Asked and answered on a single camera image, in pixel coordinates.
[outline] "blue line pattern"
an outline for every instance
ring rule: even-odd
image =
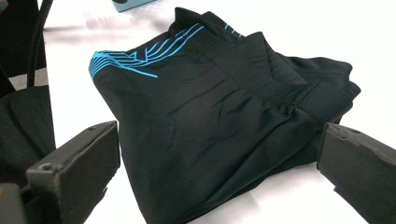
[[[186,45],[190,38],[203,28],[204,26],[197,23],[190,29],[179,32],[175,37],[170,37],[164,41],[155,43],[151,47],[145,48],[143,60],[141,59],[142,57],[139,57],[140,59],[137,57],[137,51],[131,54],[127,54],[124,51],[109,50],[95,52],[89,67],[91,77],[94,78],[106,66],[115,66],[147,77],[158,77],[155,74],[143,72],[139,68],[159,62],[176,54]]]
[[[238,32],[236,32],[235,29],[233,29],[230,25],[225,24],[224,30],[228,30],[228,28],[231,28],[231,29],[229,29],[229,30],[231,31],[231,34],[237,34],[238,37],[243,37],[241,34],[239,34]]]

